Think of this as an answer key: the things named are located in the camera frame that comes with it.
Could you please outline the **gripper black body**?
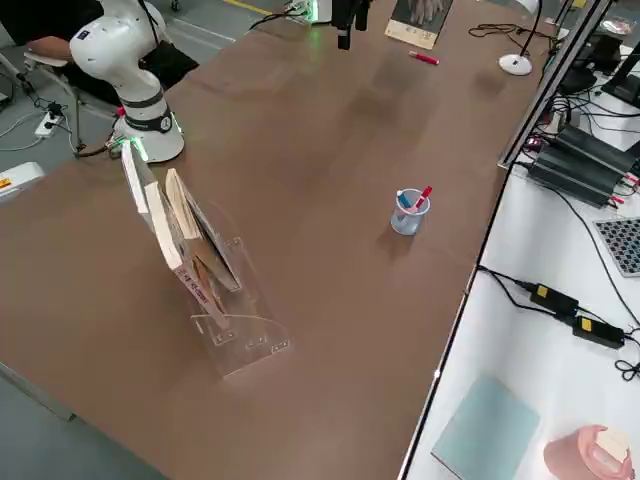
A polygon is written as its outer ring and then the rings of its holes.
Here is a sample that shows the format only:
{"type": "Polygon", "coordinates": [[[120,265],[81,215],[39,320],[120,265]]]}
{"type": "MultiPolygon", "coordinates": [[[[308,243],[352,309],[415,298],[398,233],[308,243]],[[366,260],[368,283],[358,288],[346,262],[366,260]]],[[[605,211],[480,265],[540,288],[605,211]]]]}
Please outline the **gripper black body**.
{"type": "Polygon", "coordinates": [[[352,23],[360,11],[366,11],[369,7],[369,0],[333,0],[332,22],[352,23]]]}

